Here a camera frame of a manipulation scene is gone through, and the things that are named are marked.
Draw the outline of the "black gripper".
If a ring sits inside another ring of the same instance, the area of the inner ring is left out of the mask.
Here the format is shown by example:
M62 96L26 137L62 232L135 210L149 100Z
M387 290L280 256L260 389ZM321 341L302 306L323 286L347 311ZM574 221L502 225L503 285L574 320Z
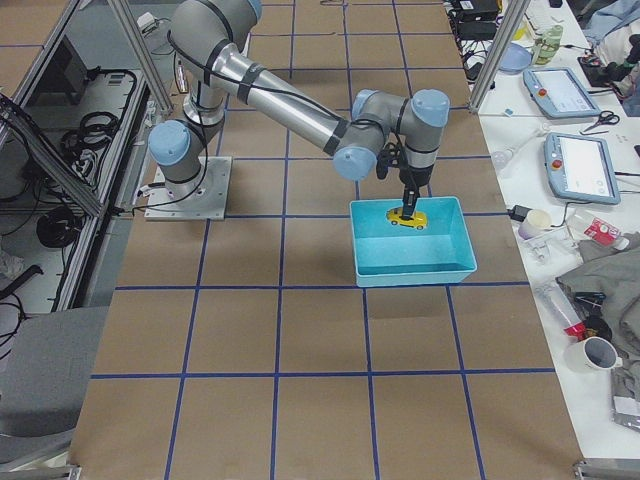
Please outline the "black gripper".
M404 185L401 218L411 220L414 217L416 203L420 197L420 188L429 184L433 166L414 168L403 166L399 168L399 179Z

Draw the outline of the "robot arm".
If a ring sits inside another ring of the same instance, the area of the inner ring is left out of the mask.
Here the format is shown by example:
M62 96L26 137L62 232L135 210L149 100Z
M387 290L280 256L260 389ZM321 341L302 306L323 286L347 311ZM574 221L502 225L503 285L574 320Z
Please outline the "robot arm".
M397 216L416 218L448 122L449 97L436 89L411 97L364 89L345 119L242 54L261 15L258 1L184 1L174 12L167 39L196 85L182 119L164 121L149 135L168 195L158 209L198 214L204 199L214 196L212 168L199 154L223 126L224 97L231 95L320 148L345 179L360 181L371 172L383 179L398 169L404 193Z

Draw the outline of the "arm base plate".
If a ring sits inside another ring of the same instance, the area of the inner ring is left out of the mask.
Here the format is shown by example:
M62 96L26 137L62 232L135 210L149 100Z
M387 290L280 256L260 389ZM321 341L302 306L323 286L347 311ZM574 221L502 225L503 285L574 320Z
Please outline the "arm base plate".
M230 156L200 156L199 176L184 184L166 181L160 167L154 181L163 186L149 193L150 208L144 217L151 221L222 221L225 219L227 195L232 171Z

